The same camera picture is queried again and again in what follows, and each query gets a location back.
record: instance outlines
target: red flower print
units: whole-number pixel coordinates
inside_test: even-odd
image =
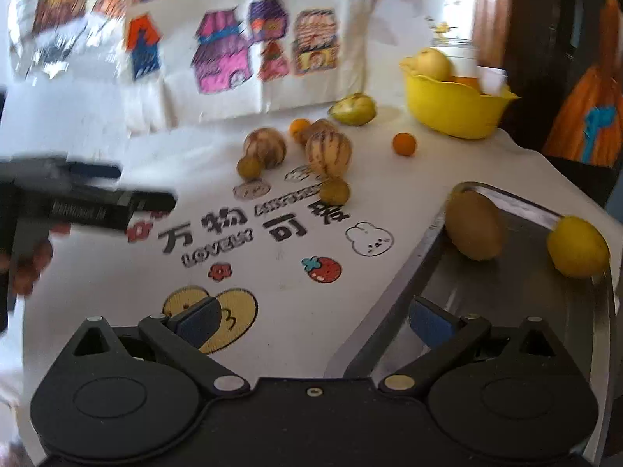
[[[160,221],[162,218],[166,218],[170,212],[166,212],[166,210],[153,210],[150,213],[152,219],[156,221]]]
[[[125,231],[128,236],[128,242],[133,243],[137,240],[147,240],[150,235],[150,230],[154,227],[154,223],[151,221],[137,221],[134,226],[131,226]]]
[[[232,275],[232,266],[229,263],[214,263],[210,267],[210,272],[208,272],[208,277],[220,283],[226,277],[231,277]]]

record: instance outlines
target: silver screw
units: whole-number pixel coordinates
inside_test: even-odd
[[[214,388],[222,392],[234,392],[244,386],[245,380],[239,376],[220,376],[214,380]]]
[[[322,395],[324,392],[322,391],[322,388],[307,388],[307,395],[309,397],[319,397],[320,395]]]
[[[395,392],[408,390],[415,386],[415,380],[404,374],[394,374],[393,376],[385,377],[384,383],[387,388]]]

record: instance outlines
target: pink house drawing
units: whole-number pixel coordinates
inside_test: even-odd
[[[199,48],[191,65],[200,93],[231,90],[253,75],[248,57],[251,44],[242,36],[235,11],[208,12],[199,25]]]

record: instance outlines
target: small orange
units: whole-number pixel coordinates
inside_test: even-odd
[[[294,121],[290,123],[290,135],[299,144],[304,144],[304,142],[301,139],[300,132],[309,128],[311,124],[312,123],[309,119],[305,119],[305,118],[295,119]]]
[[[396,154],[411,156],[417,149],[417,140],[411,133],[397,133],[392,140],[392,146]]]

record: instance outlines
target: metal tray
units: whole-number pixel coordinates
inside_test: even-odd
[[[326,377],[382,377],[428,348],[407,320],[409,303],[422,296],[456,316],[475,313],[495,326],[518,326],[541,316],[565,344],[599,402],[599,421],[584,456],[599,462],[612,405],[614,295],[609,269],[592,279],[569,279],[553,266],[547,234],[560,216],[497,188],[465,182],[502,211],[508,230],[503,253],[491,262],[461,255],[435,220],[379,301],[329,361]]]

